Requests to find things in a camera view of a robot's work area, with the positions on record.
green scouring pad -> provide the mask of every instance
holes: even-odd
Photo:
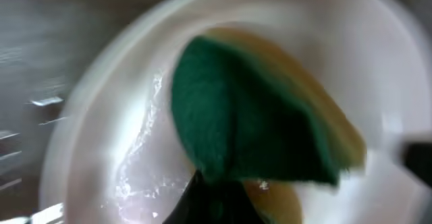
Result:
[[[210,186],[272,179],[336,186],[365,145],[323,87],[280,48],[213,28],[193,38],[173,74],[181,143]]]

white bowl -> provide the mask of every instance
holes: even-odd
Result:
[[[99,56],[67,102],[40,207],[64,203],[66,223],[162,223],[191,174],[169,112],[172,67],[192,36],[233,23],[301,61],[367,141],[365,174],[338,193],[298,187],[304,223],[414,223],[427,189],[392,155],[432,131],[431,56],[392,0],[166,1]]]

sponge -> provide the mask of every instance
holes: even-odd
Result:
[[[246,179],[338,184],[364,144],[324,89],[275,45],[214,28],[184,49],[171,110],[209,184]]]

